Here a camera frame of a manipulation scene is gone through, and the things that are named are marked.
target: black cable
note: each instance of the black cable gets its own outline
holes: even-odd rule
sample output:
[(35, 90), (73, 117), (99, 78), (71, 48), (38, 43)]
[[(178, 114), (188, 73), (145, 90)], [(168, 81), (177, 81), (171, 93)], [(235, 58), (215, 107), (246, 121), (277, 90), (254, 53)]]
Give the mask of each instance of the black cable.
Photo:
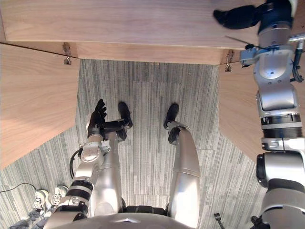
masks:
[(75, 158), (75, 155), (77, 155), (79, 153), (81, 149), (77, 150), (74, 152), (74, 154), (72, 154), (71, 158), (70, 158), (70, 165), (69, 165), (69, 169), (70, 169), (70, 176), (73, 179), (74, 178), (74, 171), (73, 171), (73, 161)]
[(24, 183), (18, 184), (16, 187), (14, 187), (14, 188), (12, 188), (12, 189), (0, 191), (0, 193), (12, 191), (12, 190), (14, 190), (15, 188), (19, 187), (20, 185), (31, 185), (31, 186), (35, 189), (35, 191), (37, 191), (37, 188), (36, 188), (34, 185), (32, 185), (32, 184), (30, 184), (30, 183), (24, 182)]
[(235, 37), (230, 37), (230, 36), (225, 36), (225, 37), (230, 38), (230, 39), (235, 40), (235, 41), (238, 41), (238, 42), (242, 42), (242, 43), (245, 43), (245, 44), (253, 45), (253, 47), (256, 47), (256, 48), (259, 48), (259, 49), (270, 50), (270, 48), (269, 48), (269, 49), (263, 48), (263, 47), (260, 47), (260, 46), (251, 44), (251, 43), (249, 43), (249, 42), (245, 42), (245, 41), (243, 41), (243, 40), (237, 39), (237, 38), (235, 38)]

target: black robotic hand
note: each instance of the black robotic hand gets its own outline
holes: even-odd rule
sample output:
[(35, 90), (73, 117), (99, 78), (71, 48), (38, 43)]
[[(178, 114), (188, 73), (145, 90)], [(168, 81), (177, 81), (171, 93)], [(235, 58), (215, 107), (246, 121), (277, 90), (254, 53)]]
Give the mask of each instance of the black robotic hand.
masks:
[(89, 126), (88, 126), (88, 137), (93, 134), (101, 134), (101, 127), (105, 123), (106, 107), (103, 99), (100, 99), (97, 103), (94, 112), (91, 114)]

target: power cord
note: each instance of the power cord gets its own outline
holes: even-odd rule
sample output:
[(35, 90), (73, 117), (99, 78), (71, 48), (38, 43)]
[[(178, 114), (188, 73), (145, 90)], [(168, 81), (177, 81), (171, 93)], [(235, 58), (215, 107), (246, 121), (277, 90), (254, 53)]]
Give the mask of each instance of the power cord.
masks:
[(20, 185), (31, 185), (35, 189), (35, 191), (37, 191), (37, 188), (34, 185), (24, 182), (24, 183), (18, 184), (16, 187), (13, 187), (12, 189), (0, 191), (0, 193), (12, 191), (15, 188), (19, 187)]
[(72, 154), (71, 158), (70, 158), (70, 164), (69, 164), (69, 170), (70, 170), (70, 176), (73, 179), (75, 174), (74, 174), (74, 170), (73, 170), (73, 161), (75, 160), (75, 156), (78, 154), (78, 157), (81, 157), (81, 153), (82, 153), (82, 147), (75, 151), (74, 154)]

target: person's foot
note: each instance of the person's foot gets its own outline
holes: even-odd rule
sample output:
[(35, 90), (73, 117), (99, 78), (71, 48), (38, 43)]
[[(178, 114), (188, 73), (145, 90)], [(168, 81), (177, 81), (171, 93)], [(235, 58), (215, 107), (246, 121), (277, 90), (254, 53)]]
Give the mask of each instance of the person's foot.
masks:
[(52, 198), (52, 206), (57, 206), (61, 201), (61, 198), (65, 197), (68, 192), (68, 187), (64, 185), (56, 185), (54, 190), (54, 196)]
[(164, 128), (168, 130), (168, 123), (175, 121), (177, 115), (179, 112), (179, 105), (176, 103), (173, 103), (170, 108), (168, 108), (167, 114), (166, 114), (166, 118), (164, 121)]
[(51, 206), (52, 206), (52, 204), (51, 204), (51, 202), (50, 202), (50, 195), (49, 195), (49, 192), (47, 191), (47, 190), (44, 190), (44, 189), (40, 189), (43, 193), (44, 193), (44, 195), (45, 195), (45, 202), (44, 202), (44, 205), (45, 205), (45, 208), (46, 208), (46, 210), (48, 210)]
[(52, 207), (47, 210), (43, 217), (50, 217), (59, 205), (61, 199), (67, 195), (68, 187), (64, 185), (56, 185), (54, 189), (54, 196), (52, 197)]
[(43, 190), (43, 189), (38, 189), (35, 192), (35, 202), (33, 204), (33, 210), (40, 212), (43, 214), (46, 211), (46, 194), (49, 196), (48, 191)]

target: jeans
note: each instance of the jeans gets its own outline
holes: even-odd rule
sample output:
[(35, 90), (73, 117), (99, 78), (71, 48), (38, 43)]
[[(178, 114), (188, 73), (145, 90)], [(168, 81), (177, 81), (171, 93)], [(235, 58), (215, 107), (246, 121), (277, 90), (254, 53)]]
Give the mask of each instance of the jeans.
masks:
[(22, 219), (10, 226), (9, 229), (42, 229), (49, 217), (40, 217), (39, 211), (31, 211), (28, 213), (29, 219)]

